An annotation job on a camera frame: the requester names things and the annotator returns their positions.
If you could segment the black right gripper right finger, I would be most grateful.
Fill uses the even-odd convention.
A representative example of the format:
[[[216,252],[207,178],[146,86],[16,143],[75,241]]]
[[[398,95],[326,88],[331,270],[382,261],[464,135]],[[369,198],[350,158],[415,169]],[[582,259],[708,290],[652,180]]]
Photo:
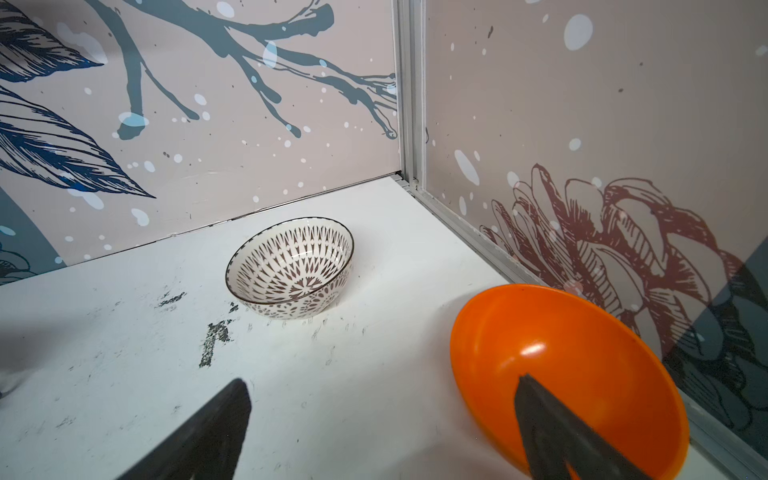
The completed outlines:
[[[648,477],[532,376],[520,378],[514,407],[532,478]]]

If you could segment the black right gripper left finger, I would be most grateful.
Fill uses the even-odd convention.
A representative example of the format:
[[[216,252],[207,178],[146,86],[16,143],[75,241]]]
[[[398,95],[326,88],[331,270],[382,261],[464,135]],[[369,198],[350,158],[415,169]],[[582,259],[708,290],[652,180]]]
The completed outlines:
[[[251,413],[246,383],[234,379],[155,449],[121,475],[123,479],[231,479]]]

